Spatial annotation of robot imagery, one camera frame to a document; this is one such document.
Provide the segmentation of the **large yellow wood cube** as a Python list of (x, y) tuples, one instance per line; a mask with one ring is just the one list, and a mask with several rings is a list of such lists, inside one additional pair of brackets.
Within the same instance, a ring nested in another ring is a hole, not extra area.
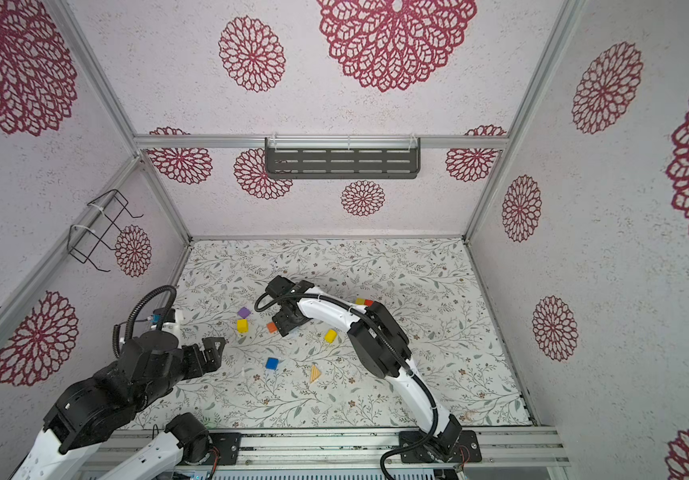
[(248, 320), (238, 320), (238, 322), (236, 322), (236, 330), (238, 330), (238, 333), (240, 334), (247, 334), (248, 330), (250, 330), (250, 327), (248, 327)]

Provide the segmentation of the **dark blue wood cube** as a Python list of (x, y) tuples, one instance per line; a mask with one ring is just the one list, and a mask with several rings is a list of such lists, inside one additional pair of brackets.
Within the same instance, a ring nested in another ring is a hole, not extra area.
[(268, 370), (277, 370), (279, 365), (280, 360), (276, 358), (268, 358), (268, 360), (266, 360), (266, 369)]

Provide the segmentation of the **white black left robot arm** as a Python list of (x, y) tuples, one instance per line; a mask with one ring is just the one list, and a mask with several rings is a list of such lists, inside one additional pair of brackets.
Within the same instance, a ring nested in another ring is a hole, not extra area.
[[(73, 478), (116, 430), (170, 394), (178, 382), (218, 371), (224, 346), (222, 337), (182, 346), (174, 334), (162, 330), (124, 342), (116, 361), (72, 384), (56, 400), (12, 478)], [(182, 462), (201, 464), (212, 452), (208, 428), (194, 414), (184, 413), (106, 478), (152, 479)]]

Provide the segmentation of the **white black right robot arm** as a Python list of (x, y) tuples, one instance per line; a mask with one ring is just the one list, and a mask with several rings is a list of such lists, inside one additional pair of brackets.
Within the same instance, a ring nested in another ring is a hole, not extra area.
[(254, 302), (256, 312), (272, 307), (272, 323), (287, 336), (311, 321), (320, 321), (348, 336), (364, 368), (398, 392), (416, 419), (422, 436), (399, 448), (400, 454), (422, 449), (438, 460), (449, 460), (463, 432), (452, 414), (422, 378), (410, 339), (380, 302), (356, 304), (334, 297), (314, 284), (276, 276)]

